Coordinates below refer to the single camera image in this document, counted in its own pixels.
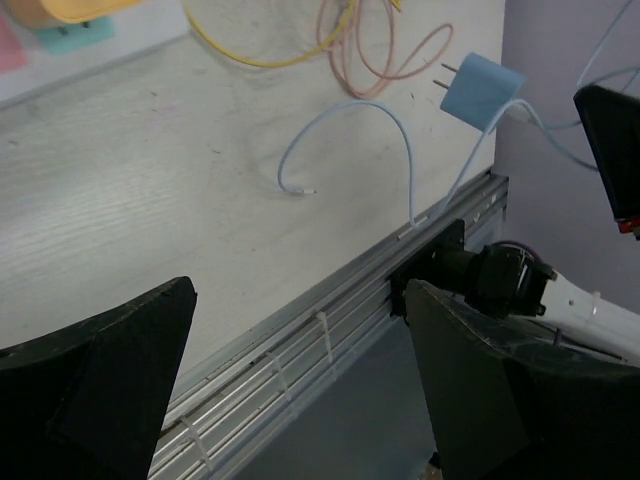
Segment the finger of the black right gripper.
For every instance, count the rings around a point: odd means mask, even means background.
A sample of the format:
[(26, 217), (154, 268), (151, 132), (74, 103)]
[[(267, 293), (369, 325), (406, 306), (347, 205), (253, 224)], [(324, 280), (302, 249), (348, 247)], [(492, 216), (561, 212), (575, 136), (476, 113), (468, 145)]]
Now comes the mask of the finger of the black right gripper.
[(587, 85), (574, 104), (618, 229), (639, 231), (639, 99)]

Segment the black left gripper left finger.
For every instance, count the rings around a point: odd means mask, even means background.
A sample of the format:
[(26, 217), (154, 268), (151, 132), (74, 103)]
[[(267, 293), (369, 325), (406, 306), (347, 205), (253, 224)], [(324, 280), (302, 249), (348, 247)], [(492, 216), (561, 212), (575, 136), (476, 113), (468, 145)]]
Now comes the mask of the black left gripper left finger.
[(2, 349), (2, 478), (146, 478), (196, 303), (177, 277)]

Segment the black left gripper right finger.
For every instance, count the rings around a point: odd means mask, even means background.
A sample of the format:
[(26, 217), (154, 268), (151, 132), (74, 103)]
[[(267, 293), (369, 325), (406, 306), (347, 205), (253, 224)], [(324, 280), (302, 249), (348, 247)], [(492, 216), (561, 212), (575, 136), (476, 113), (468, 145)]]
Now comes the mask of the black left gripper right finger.
[(639, 372), (521, 333), (430, 284), (405, 290), (447, 479), (635, 479)]

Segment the blue charger plug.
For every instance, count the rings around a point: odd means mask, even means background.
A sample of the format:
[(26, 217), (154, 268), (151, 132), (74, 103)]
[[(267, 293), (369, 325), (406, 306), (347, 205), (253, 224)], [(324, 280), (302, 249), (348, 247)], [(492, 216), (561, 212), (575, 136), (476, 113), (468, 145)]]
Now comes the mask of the blue charger plug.
[(440, 110), (480, 131), (515, 98), (526, 80), (523, 74), (476, 53), (469, 53), (458, 67), (441, 66), (454, 76), (449, 84), (433, 81), (446, 90)]

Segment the white colourful power strip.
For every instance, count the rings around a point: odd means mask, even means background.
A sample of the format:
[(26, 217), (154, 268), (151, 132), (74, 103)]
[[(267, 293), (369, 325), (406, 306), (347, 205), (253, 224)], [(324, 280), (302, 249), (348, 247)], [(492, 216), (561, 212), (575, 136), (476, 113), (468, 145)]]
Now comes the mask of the white colourful power strip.
[(55, 21), (41, 1), (3, 1), (1, 106), (131, 60), (188, 32), (180, 1), (141, 1), (82, 23)]

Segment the yellow charger plug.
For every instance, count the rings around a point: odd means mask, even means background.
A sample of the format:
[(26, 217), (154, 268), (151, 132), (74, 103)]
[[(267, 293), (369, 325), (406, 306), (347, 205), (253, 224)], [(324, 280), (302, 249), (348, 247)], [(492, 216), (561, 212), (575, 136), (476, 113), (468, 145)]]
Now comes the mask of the yellow charger plug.
[(45, 0), (41, 6), (57, 22), (82, 23), (140, 3), (141, 0)]

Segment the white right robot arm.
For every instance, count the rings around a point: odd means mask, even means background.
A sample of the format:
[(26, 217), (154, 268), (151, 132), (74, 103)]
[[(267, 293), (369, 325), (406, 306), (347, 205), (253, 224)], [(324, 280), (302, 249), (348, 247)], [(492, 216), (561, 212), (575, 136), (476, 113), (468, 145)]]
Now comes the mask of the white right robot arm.
[[(614, 221), (639, 236), (639, 100), (599, 85), (574, 95), (574, 104), (598, 168)], [(622, 364), (639, 365), (639, 315), (587, 292), (563, 275), (546, 284), (541, 323), (602, 350)]]

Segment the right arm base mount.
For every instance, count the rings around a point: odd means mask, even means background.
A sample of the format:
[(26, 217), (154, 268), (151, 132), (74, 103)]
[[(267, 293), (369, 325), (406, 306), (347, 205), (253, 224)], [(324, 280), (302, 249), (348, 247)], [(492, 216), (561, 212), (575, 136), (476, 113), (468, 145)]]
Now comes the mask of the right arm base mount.
[(404, 293), (411, 280), (460, 295), (467, 305), (494, 318), (545, 313), (542, 296), (557, 273), (529, 247), (502, 240), (474, 253), (464, 245), (464, 222), (456, 220), (392, 272), (392, 314), (407, 317)]

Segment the aluminium rail frame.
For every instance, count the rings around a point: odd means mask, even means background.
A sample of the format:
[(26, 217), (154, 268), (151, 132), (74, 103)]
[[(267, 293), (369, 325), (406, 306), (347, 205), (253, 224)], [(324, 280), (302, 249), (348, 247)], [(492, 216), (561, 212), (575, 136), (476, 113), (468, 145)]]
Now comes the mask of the aluminium rail frame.
[(483, 242), (507, 204), (491, 172), (462, 187), (434, 223), (402, 227), (267, 317), (176, 384), (152, 479), (228, 479), (395, 322), (390, 275), (447, 229)]

